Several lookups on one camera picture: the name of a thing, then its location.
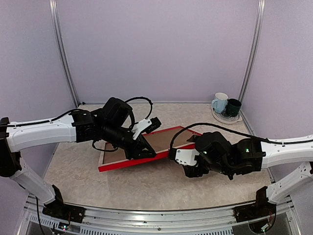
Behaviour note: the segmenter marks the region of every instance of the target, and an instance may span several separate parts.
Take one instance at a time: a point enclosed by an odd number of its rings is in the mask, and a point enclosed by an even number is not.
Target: cup
[[[226,106],[226,115],[230,117],[236,117],[241,108],[241,102],[237,99],[229,99]]]
[[[214,111],[218,114],[222,113],[226,107],[228,100],[228,95],[224,93],[216,93],[215,99],[212,101],[212,107],[214,108]]]

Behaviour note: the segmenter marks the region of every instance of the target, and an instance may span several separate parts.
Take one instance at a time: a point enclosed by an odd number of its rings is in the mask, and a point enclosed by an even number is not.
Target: black cable
[[[43,235],[45,235],[44,230],[41,226],[41,221],[40,221],[40,216],[39,216],[39,206],[38,206],[38,198],[36,197],[36,204],[37,204],[37,216],[38,216],[38,222],[39,222],[39,227]]]
[[[150,117],[150,115],[152,113],[152,106],[153,106],[152,101],[149,98],[147,98],[147,97],[137,96],[137,97],[133,97],[133,98],[130,98],[130,99],[126,100],[125,103],[128,103],[128,102],[130,102],[132,100],[136,100],[136,99],[144,99],[144,100],[149,102],[149,104],[150,104],[150,111],[149,111],[148,115],[145,117],[145,119],[147,119],[148,117]]]
[[[276,141],[270,141],[268,138],[261,138],[261,137],[249,135],[249,134],[246,134],[246,133],[234,131],[234,130],[231,130],[231,129],[228,129],[228,128],[226,128],[226,127],[222,127],[222,126],[219,126],[219,125],[216,125],[216,124],[212,124],[212,123],[208,123],[208,122],[198,122],[198,123],[194,123],[194,124],[191,124],[191,125],[189,125],[189,126],[186,126],[186,127],[184,127],[183,129],[181,129],[180,131],[178,131],[178,132],[174,135],[174,137],[172,138],[172,140],[171,140],[170,148],[171,148],[171,149],[173,148],[174,141],[175,141],[175,139],[177,138],[178,135],[180,135],[182,132],[184,132],[184,131],[186,131],[187,129],[192,128],[192,127],[194,127],[194,126],[213,126],[213,127],[222,129],[222,130],[224,130],[224,131],[228,131],[228,132],[233,133],[233,134],[236,134],[236,135],[245,136],[245,137],[248,137],[248,138],[251,138],[251,139],[255,139],[255,140],[258,140],[258,141],[261,141],[261,142],[273,143],[273,144],[298,144],[298,143],[309,143],[309,142],[313,142],[313,140],[295,141],[295,142],[276,142]]]
[[[97,148],[94,143],[96,143],[97,141],[93,141],[92,142],[92,147],[96,150],[99,150],[101,152],[105,152],[105,153],[112,153],[112,152],[115,152],[116,150],[118,150],[118,148],[115,148],[115,149],[101,149],[101,148]]]
[[[61,117],[65,116],[66,114],[69,114],[69,113],[71,113],[73,111],[77,111],[77,110],[82,110],[82,109],[71,109],[71,110],[68,110],[65,113],[63,113],[63,114],[61,114],[61,115],[59,115],[56,118],[53,118],[51,120],[43,120],[43,121],[37,121],[37,122],[22,123],[22,124],[17,124],[17,125],[0,125],[0,127],[21,127],[21,126],[31,126],[31,125],[44,124],[44,123],[56,121],[56,120],[60,119]]]

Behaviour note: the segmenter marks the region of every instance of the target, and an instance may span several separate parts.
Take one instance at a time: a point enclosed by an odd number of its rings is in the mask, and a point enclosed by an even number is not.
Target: beige table surface
[[[94,110],[101,105],[84,105]],[[147,104],[132,104],[136,120],[145,118]],[[247,133],[243,122],[226,125],[216,121],[210,104],[155,104],[151,118],[162,122],[159,128],[195,122],[211,122]],[[198,126],[200,133],[216,128]],[[220,131],[231,143],[241,136]],[[256,190],[270,184],[265,170],[245,176],[227,176],[210,172],[201,178],[187,178],[180,165],[168,159],[100,173],[100,152],[91,142],[59,144],[45,180],[55,184],[65,202],[103,208],[127,210],[183,210],[223,206],[254,200]]]

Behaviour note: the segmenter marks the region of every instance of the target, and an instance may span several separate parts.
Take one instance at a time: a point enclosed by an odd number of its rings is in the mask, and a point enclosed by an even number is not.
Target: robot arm
[[[256,192],[256,202],[234,209],[237,222],[253,220],[276,214],[276,204],[293,191],[313,181],[313,135],[285,140],[260,138],[243,139],[230,144],[220,132],[193,136],[190,142],[195,149],[170,149],[169,158],[183,166],[187,177],[201,177],[209,171],[227,175],[248,174],[274,165],[302,164],[282,180]],[[254,232],[264,232],[273,222],[262,220],[250,227]]]
[[[127,117],[129,128],[122,127]],[[122,148],[127,159],[153,158],[156,153],[142,136],[160,127],[157,117],[135,123],[131,106],[110,98],[103,108],[92,112],[75,109],[51,119],[28,122],[0,121],[0,176],[9,177],[33,193],[45,205],[43,213],[82,222],[85,209],[63,203],[61,192],[45,182],[21,158],[20,150],[58,142],[105,140],[116,149]]]

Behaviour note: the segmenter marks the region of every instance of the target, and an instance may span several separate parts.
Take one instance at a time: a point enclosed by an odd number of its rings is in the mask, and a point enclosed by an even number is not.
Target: purple wall
[[[11,121],[57,116],[73,108],[58,54],[49,2],[3,0],[0,4],[0,117]],[[22,152],[43,175],[55,144]],[[27,193],[0,178],[0,234],[12,235]]]
[[[257,0],[58,1],[80,101],[238,97]]]
[[[268,138],[313,133],[313,2],[267,0],[260,43],[243,111]],[[276,179],[297,164],[272,169]],[[291,195],[303,234],[313,230],[313,184]]]

